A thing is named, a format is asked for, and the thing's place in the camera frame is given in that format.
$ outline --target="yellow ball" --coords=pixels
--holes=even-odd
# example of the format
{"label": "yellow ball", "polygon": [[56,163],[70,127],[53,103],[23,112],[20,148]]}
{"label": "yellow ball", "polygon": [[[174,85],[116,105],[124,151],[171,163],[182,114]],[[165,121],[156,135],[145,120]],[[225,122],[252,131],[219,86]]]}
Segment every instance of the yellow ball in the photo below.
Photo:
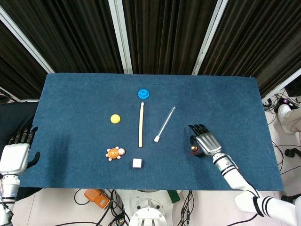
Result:
{"label": "yellow ball", "polygon": [[112,115],[111,116],[111,122],[114,123],[114,124],[120,122],[120,116],[117,115],[117,114]]}

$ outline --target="blue bottle cap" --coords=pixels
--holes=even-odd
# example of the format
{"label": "blue bottle cap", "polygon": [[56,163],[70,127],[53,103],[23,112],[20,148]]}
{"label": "blue bottle cap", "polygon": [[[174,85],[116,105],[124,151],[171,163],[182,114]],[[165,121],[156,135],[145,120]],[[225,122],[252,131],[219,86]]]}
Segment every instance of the blue bottle cap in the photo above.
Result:
{"label": "blue bottle cap", "polygon": [[138,97],[142,100],[145,100],[149,97],[150,93],[147,89],[141,89],[138,92]]}

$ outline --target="white cube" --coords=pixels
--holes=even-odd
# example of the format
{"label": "white cube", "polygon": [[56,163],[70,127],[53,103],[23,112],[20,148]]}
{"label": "white cube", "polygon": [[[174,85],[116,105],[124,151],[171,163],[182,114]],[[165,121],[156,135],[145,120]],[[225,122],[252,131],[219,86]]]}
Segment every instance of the white cube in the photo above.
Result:
{"label": "white cube", "polygon": [[133,159],[133,168],[141,168],[142,159]]}

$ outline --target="black curtain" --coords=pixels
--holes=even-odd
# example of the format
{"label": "black curtain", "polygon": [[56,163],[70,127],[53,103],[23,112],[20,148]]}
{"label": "black curtain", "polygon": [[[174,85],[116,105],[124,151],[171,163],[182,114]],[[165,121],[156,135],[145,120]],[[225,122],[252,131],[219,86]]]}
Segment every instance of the black curtain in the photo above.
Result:
{"label": "black curtain", "polygon": [[0,86],[20,99],[40,97],[46,71],[0,22]]}
{"label": "black curtain", "polygon": [[134,73],[191,74],[216,0],[123,0]]}
{"label": "black curtain", "polygon": [[199,74],[256,77],[264,96],[300,67],[299,0],[230,0]]}
{"label": "black curtain", "polygon": [[107,0],[0,0],[55,72],[123,73]]}

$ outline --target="orange device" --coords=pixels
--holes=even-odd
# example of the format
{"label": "orange device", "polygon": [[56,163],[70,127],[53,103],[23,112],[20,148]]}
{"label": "orange device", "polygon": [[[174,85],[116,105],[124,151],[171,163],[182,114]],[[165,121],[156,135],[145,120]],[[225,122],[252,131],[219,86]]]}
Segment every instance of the orange device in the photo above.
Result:
{"label": "orange device", "polygon": [[95,202],[95,204],[103,210],[110,203],[110,199],[105,195],[105,193],[98,189],[87,189],[84,195],[90,200],[90,202]]}

